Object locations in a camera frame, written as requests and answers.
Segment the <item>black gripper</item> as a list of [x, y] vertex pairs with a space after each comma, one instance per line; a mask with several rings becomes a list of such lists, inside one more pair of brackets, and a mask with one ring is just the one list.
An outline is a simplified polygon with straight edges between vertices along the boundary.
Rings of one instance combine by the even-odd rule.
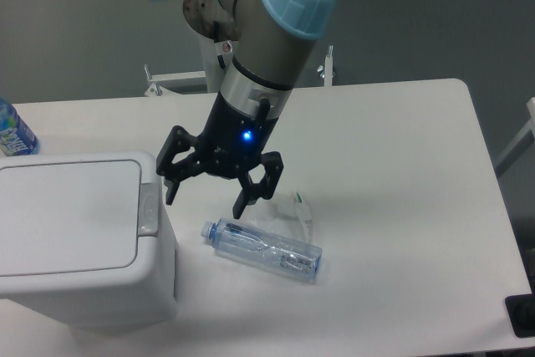
[[[173, 126], [156, 158], [156, 173], [166, 186], [166, 205], [173, 203], [184, 180], [201, 173], [239, 180], [242, 189], [232, 207], [235, 219], [259, 198], [271, 199], [284, 164], [278, 151], [263, 152], [278, 121], [268, 118], [270, 109], [270, 101], [263, 97], [249, 116], [218, 94], [198, 137]], [[258, 166], [263, 166], [264, 174], [254, 183], [250, 171]]]

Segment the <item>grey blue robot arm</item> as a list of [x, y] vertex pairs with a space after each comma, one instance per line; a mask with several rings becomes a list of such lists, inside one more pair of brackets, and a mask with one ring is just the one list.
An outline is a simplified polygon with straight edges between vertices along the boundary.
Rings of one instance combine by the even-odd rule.
[[237, 50], [199, 135], [172, 128], [156, 159], [171, 204], [180, 184], [202, 173], [236, 179], [239, 218], [258, 199], [272, 198], [283, 160], [265, 145], [336, 0], [215, 0], [237, 26]]

